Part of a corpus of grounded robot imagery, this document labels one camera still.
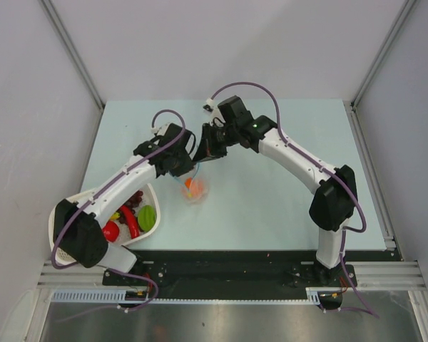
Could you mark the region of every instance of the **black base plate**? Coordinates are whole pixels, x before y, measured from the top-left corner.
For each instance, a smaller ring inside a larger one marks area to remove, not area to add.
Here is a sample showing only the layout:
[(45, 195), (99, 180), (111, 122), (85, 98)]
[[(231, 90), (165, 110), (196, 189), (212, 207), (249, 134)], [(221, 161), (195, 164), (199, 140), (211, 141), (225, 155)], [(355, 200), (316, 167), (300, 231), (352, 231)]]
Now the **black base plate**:
[[(284, 300), (306, 299), (306, 287), (340, 288), (341, 269), (321, 277), (314, 264), (301, 261), (153, 261), (139, 264), (132, 274), (148, 273), (159, 286), (161, 299)], [(347, 265), (357, 284), (353, 266)], [(105, 286), (146, 286), (127, 276), (106, 271)]]

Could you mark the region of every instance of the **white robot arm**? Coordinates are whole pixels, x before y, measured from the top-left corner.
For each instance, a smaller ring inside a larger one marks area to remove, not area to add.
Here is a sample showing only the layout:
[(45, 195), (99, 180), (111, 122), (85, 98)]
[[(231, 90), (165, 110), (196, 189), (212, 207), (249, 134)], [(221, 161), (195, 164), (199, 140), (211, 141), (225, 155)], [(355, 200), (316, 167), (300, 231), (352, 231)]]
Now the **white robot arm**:
[[(197, 162), (226, 156), (227, 147), (239, 143), (281, 164), (314, 194), (310, 216), (320, 228), (317, 260), (326, 269), (338, 266), (342, 227), (347, 224), (354, 210), (347, 193), (329, 175), (284, 143), (275, 122), (265, 116), (254, 119), (239, 97), (233, 96), (223, 101), (213, 110), (213, 114), (214, 119), (203, 125), (201, 141), (193, 159), (186, 150), (192, 132), (183, 131), (175, 124), (167, 124), (155, 131), (153, 139), (140, 144), (128, 163), (101, 185), (99, 190), (79, 203), (70, 203), (66, 199), (61, 201), (55, 211), (54, 241), (65, 229), (73, 213), (82, 209), (69, 230), (66, 230), (67, 234), (61, 239), (59, 246), (85, 267), (98, 264), (128, 272), (136, 262), (135, 254), (125, 247), (108, 243), (101, 231), (101, 227), (117, 208), (155, 178), (167, 172), (175, 176), (183, 175)], [(143, 160), (178, 134), (182, 135), (176, 144)], [(355, 176), (348, 166), (337, 169), (291, 142), (341, 178), (356, 196)]]

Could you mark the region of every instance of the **white basket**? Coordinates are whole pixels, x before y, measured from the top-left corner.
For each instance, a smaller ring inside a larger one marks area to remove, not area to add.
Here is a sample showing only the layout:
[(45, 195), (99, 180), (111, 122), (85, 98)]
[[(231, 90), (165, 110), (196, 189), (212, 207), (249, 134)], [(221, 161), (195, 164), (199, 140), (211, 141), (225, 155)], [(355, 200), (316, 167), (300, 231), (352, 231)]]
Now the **white basket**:
[[(85, 192), (81, 192), (79, 194), (76, 194), (74, 196), (71, 196), (67, 198), (70, 202), (76, 202), (79, 201), (82, 198), (85, 198), (92, 194), (93, 190), (87, 190)], [(127, 224), (121, 224), (117, 221), (115, 223), (119, 227), (119, 236), (117, 240), (114, 242), (114, 244), (120, 244), (123, 246), (127, 246), (129, 244), (132, 244), (134, 242), (137, 242), (141, 239), (144, 239), (146, 237), (149, 237), (154, 231), (157, 229), (158, 225), (160, 224), (160, 207), (158, 205), (158, 200), (156, 193), (154, 192), (154, 189), (152, 188), (152, 185), (147, 184), (144, 187), (141, 188), (141, 191), (143, 192), (143, 196), (141, 197), (143, 200), (138, 206), (138, 208), (141, 208), (145, 205), (150, 205), (156, 210), (156, 223), (154, 224), (154, 227), (149, 232), (141, 232), (140, 236), (131, 239), (130, 236), (130, 230), (128, 229)], [(51, 246), (51, 251), (54, 248), (54, 241), (53, 241), (53, 235), (54, 235), (54, 215), (55, 215), (56, 208), (52, 209), (50, 215), (49, 215), (49, 245)], [(56, 261), (58, 264), (67, 265), (72, 262), (75, 262), (75, 260), (69, 256), (66, 252), (64, 252), (62, 249), (57, 249), (56, 253)]]

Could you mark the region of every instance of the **metal frame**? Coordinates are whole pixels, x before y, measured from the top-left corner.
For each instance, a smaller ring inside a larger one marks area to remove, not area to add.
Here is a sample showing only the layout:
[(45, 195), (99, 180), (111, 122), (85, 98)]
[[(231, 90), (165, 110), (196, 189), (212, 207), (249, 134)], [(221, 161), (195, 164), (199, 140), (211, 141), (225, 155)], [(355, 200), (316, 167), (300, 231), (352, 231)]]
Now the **metal frame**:
[[(403, 261), (354, 261), (348, 262), (355, 268), (358, 286), (361, 291), (424, 291), (425, 283), (417, 262)], [(104, 269), (92, 267), (85, 269), (75, 265), (70, 269), (57, 270), (46, 262), (41, 272), (37, 289), (111, 289), (102, 284)], [(117, 286), (114, 289), (130, 289)], [(146, 287), (137, 290), (145, 291)], [(308, 288), (313, 291), (337, 291), (338, 288)]]
[[(39, 0), (42, 9), (48, 16), (51, 25), (56, 34), (60, 38), (63, 47), (73, 61), (75, 69), (78, 71), (83, 82), (89, 90), (93, 101), (97, 105), (100, 112), (103, 112), (104, 103), (90, 77), (87, 68), (76, 47), (71, 40), (57, 10), (51, 0)], [(394, 41), (402, 31), (405, 22), (409, 19), (412, 11), (415, 9), (419, 0), (406, 0), (403, 4), (400, 13), (396, 17), (387, 37), (384, 40), (379, 52), (377, 53), (373, 63), (368, 70), (365, 79), (357, 91), (357, 94), (350, 103), (346, 104), (347, 116), (352, 128), (352, 132), (360, 152), (362, 164), (367, 174), (367, 181), (370, 189), (374, 205), (380, 215), (381, 228), (384, 235), (385, 243), (388, 250), (395, 250), (398, 246), (394, 240), (394, 230), (390, 219), (387, 207), (384, 202), (384, 197), (380, 189), (377, 175), (372, 163), (365, 137), (363, 135), (360, 123), (357, 117), (357, 106), (360, 103), (363, 95), (369, 88), (374, 77), (382, 65), (385, 57), (391, 50)], [(428, 341), (428, 293), (424, 284), (420, 268), (417, 262), (399, 262), (399, 261), (381, 261), (381, 262), (349, 262), (354, 265), (357, 275), (358, 289), (361, 291), (408, 291), (412, 301), (414, 314), (417, 318), (419, 329), (424, 341)], [(26, 336), (26, 341), (39, 341), (44, 329), (44, 322), (48, 313), (49, 305), (53, 294), (60, 291), (60, 288), (67, 294), (72, 294), (71, 299), (77, 300), (76, 294), (88, 294), (93, 290), (99, 293), (111, 292), (111, 287), (101, 284), (103, 278), (103, 269), (94, 267), (92, 269), (84, 269), (81, 266), (74, 266), (67, 270), (55, 270), (50, 263), (45, 263), (41, 278), (39, 280), (37, 291), (38, 300), (33, 312), (32, 320), (29, 326), (29, 331)], [(129, 289), (127, 287), (116, 287), (113, 291), (122, 291)], [(311, 291), (320, 289), (308, 289), (308, 300), (311, 297)], [(212, 301), (174, 301), (182, 304), (207, 304)], [(244, 304), (244, 301), (227, 301), (227, 304)], [(169, 304), (173, 301), (156, 300), (156, 304)], [(258, 302), (248, 302), (249, 304), (258, 304)], [(291, 304), (291, 301), (266, 301), (267, 304)]]
[(372, 80), (377, 75), (377, 72), (384, 62), (384, 59), (387, 57), (390, 52), (391, 47), (393, 46), (394, 41), (397, 39), (398, 35), (402, 32), (404, 24), (407, 22), (407, 19), (411, 16), (411, 13), (415, 9), (416, 5), (419, 3), (419, 0), (406, 0), (406, 2), (401, 7), (394, 23), (392, 24), (391, 29), (388, 31), (387, 36), (385, 37), (384, 42), (382, 43), (379, 52), (374, 58), (370, 69), (368, 70), (365, 78), (360, 85), (360, 88), (355, 94), (355, 97), (352, 100), (352, 107), (356, 108), (360, 103), (363, 95), (366, 90), (369, 88)]
[[(408, 291), (423, 341), (428, 342), (428, 293), (416, 261), (357, 261), (349, 264), (355, 267), (357, 288), (360, 291)], [(120, 296), (126, 289), (130, 290), (126, 286), (111, 288), (111, 286), (102, 285), (103, 273), (104, 269), (97, 266), (85, 269), (76, 265), (70, 269), (56, 270), (49, 261), (46, 262), (37, 286), (39, 298), (26, 341), (39, 341), (43, 333), (49, 304), (54, 295), (57, 296), (55, 300), (57, 302), (112, 303), (111, 298), (118, 298), (114, 294)], [(137, 290), (146, 290), (146, 287), (138, 287)], [(308, 288), (307, 300), (297, 301), (185, 301), (156, 299), (153, 304), (308, 305), (317, 303), (317, 296), (314, 294), (316, 294), (316, 291), (321, 290), (329, 291), (330, 289)]]
[(388, 250), (393, 250), (397, 248), (397, 243), (394, 240), (392, 220), (390, 219), (384, 195), (379, 185), (379, 180), (377, 179), (377, 174), (372, 163), (370, 152), (366, 145), (365, 136), (363, 135), (363, 131), (358, 120), (357, 111), (354, 110), (352, 105), (347, 102), (345, 102), (345, 110), (347, 118), (349, 119), (350, 128), (352, 129), (352, 134), (354, 135), (355, 143), (357, 144), (357, 150), (360, 154), (360, 160), (365, 171), (366, 180), (372, 191), (372, 201), (376, 208), (376, 212), (379, 215), (379, 223), (382, 235), (384, 236), (385, 245)]
[(92, 100), (97, 105), (98, 109), (100, 110), (100, 113), (103, 113), (105, 104), (101, 100), (100, 94), (98, 93), (98, 90), (92, 81), (92, 77), (87, 71), (86, 65), (79, 56), (78, 50), (74, 46), (73, 41), (71, 40), (71, 37), (68, 34), (68, 31), (66, 30), (66, 27), (64, 26), (61, 17), (57, 13), (56, 7), (54, 7), (51, 0), (39, 0), (39, 3), (43, 8), (44, 13), (48, 17), (48, 20), (51, 22), (51, 25), (53, 26), (54, 31), (59, 37), (60, 42), (65, 48), (68, 57), (70, 57), (71, 61), (73, 62), (74, 68), (76, 69), (76, 71), (78, 71), (78, 74), (86, 85), (92, 97)]

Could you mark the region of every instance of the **table surface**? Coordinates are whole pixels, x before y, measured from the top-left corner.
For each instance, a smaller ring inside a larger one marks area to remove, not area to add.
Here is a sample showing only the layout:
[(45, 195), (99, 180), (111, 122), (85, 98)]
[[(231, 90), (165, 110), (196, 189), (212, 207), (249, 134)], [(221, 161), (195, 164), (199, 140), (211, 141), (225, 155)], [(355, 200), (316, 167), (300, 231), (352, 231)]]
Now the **table surface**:
[[(245, 100), (255, 117), (275, 120), (269, 100)], [(348, 164), (357, 179), (359, 201), (368, 228), (364, 234), (347, 233), (347, 249), (384, 250), (385, 244), (366, 177), (341, 100), (279, 100), (284, 131), (325, 162)], [(98, 187), (115, 173), (144, 140), (151, 137), (153, 115), (171, 108), (181, 113), (197, 138), (208, 116), (196, 100), (109, 101), (106, 105), (82, 190)], [(171, 114), (157, 125), (177, 122)], [(276, 162), (241, 146), (228, 156), (201, 164), (209, 183), (204, 202), (188, 204), (180, 185), (169, 176), (151, 184), (157, 194), (161, 221), (148, 238), (133, 249), (304, 250), (316, 249), (318, 228), (309, 217), (312, 195)], [(360, 227), (355, 213), (353, 227)]]

